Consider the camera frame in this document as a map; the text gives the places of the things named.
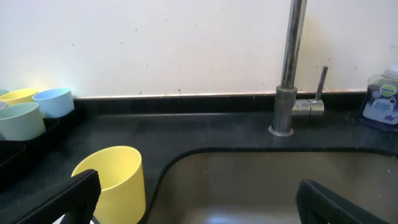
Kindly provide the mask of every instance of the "countertop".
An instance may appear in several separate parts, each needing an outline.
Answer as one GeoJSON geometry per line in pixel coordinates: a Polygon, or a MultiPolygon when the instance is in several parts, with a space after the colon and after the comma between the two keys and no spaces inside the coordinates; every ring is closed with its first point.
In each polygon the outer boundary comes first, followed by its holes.
{"type": "Polygon", "coordinates": [[[291,137],[273,136],[268,131],[272,112],[95,116],[82,122],[39,165],[2,193],[0,209],[69,178],[85,157],[117,145],[132,146],[141,152],[148,205],[163,170],[176,158],[197,149],[344,151],[350,148],[398,157],[397,134],[367,127],[355,121],[354,115],[355,111],[329,111],[319,119],[297,118],[291,137]]]}

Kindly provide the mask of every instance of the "wall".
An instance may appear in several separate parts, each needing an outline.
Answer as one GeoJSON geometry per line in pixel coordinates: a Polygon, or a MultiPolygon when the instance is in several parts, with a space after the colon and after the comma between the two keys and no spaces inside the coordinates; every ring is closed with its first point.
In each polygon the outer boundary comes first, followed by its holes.
{"type": "MultiPolygon", "coordinates": [[[[0,88],[77,97],[273,93],[290,0],[2,0],[0,88]]],[[[308,0],[296,86],[361,91],[398,62],[397,0],[308,0]]]]}

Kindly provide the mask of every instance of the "hand soap dispenser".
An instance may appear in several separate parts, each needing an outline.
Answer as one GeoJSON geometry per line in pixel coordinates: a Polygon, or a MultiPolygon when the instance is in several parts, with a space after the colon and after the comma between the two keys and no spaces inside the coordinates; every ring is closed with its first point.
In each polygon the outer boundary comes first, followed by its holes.
{"type": "Polygon", "coordinates": [[[398,132],[398,64],[368,80],[368,92],[358,120],[369,126],[398,132]]]}

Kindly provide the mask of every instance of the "faucet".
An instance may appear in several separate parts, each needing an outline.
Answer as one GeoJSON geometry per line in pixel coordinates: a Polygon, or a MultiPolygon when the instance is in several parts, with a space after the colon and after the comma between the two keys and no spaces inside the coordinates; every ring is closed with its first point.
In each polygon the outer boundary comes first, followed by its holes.
{"type": "Polygon", "coordinates": [[[292,0],[290,5],[289,25],[285,45],[282,80],[276,87],[274,120],[269,131],[276,136],[293,134],[292,116],[319,116],[325,112],[325,105],[320,99],[328,67],[323,67],[315,99],[296,100],[297,88],[294,87],[297,59],[303,32],[307,0],[292,0]]]}

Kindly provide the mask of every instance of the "sink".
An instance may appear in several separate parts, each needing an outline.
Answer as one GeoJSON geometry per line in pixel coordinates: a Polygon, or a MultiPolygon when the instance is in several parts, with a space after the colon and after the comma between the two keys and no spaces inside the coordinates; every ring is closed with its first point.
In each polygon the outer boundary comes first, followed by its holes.
{"type": "Polygon", "coordinates": [[[362,152],[192,154],[166,171],[146,222],[299,224],[302,179],[398,223],[398,160],[362,152]]]}

